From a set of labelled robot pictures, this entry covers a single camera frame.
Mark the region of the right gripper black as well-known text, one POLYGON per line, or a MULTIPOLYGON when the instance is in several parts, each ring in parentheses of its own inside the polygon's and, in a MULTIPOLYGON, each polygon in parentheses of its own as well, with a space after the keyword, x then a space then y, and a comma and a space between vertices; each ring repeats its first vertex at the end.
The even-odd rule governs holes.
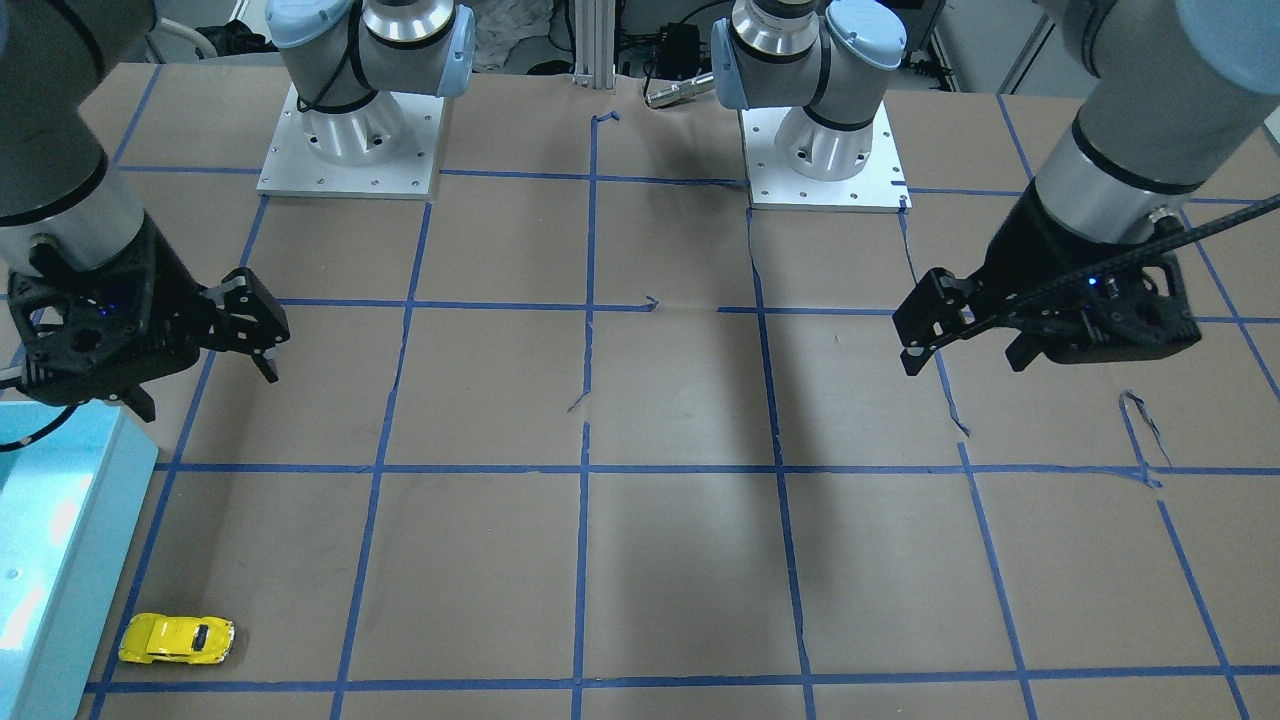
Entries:
POLYGON ((61 240, 29 243, 36 274, 10 272, 8 309, 26 352, 10 387, 50 406, 119 401, 156 420, 147 382, 180 373, 204 346, 248 356, 276 383, 276 348, 291 338, 285 310, 247 266, 205 288, 151 217, 104 265, 77 270, 61 240))

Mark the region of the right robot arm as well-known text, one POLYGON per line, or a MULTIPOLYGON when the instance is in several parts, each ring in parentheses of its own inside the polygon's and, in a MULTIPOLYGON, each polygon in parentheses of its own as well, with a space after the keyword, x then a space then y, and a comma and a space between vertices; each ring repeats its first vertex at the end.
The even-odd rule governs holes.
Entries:
MULTIPOLYGON (((3 387, 59 407, 123 404, 152 421, 147 382, 202 351, 243 354, 270 382, 291 329, 247 268, 200 284, 81 117, 161 1, 3 4, 3 261, 26 356, 3 387)), ((474 12, 456 1, 270 1, 291 92, 266 195, 425 199, 442 104, 468 87, 474 12)))

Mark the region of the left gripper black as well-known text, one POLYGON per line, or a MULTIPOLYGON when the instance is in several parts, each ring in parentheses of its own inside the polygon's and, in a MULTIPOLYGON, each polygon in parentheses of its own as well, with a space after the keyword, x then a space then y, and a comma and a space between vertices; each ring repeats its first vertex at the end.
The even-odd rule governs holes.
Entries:
POLYGON ((1011 296, 1126 250, 1059 224, 1038 188, 1028 186, 977 272, 957 278, 932 268, 893 311, 902 369, 919 375, 940 348, 988 331, 991 319, 1020 332, 1005 348, 1014 372, 1039 356, 1059 364, 1148 361, 1198 343, 1202 333, 1172 252, 1075 281, 1015 313, 1005 307, 1011 296))

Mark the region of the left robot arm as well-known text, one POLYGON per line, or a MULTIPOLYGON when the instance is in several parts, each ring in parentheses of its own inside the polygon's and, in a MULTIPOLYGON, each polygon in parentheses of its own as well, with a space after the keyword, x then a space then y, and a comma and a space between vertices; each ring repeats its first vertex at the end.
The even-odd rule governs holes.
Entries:
MULTIPOLYGON (((1020 372, 1134 363, 1201 340, 1176 249, 1277 208, 1187 229, 1180 206, 1277 108, 1277 4, 1046 1, 1096 78, 1069 128, 965 278, 923 274, 892 319, 918 374, 995 327, 1020 372)), ((878 113, 906 31, 876 1, 737 1, 710 33, 719 102, 741 114, 756 200, 846 204, 886 149, 878 113)))

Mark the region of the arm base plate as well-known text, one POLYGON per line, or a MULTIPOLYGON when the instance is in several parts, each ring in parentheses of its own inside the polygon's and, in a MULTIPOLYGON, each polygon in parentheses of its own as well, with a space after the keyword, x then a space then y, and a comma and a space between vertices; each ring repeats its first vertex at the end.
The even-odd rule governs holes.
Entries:
POLYGON ((288 90, 256 190, 273 197, 429 200, 448 101, 379 94, 347 114, 302 113, 288 90))
POLYGON ((905 213, 913 208, 884 104, 855 131, 817 124, 801 108, 739 111, 756 210, 905 213))

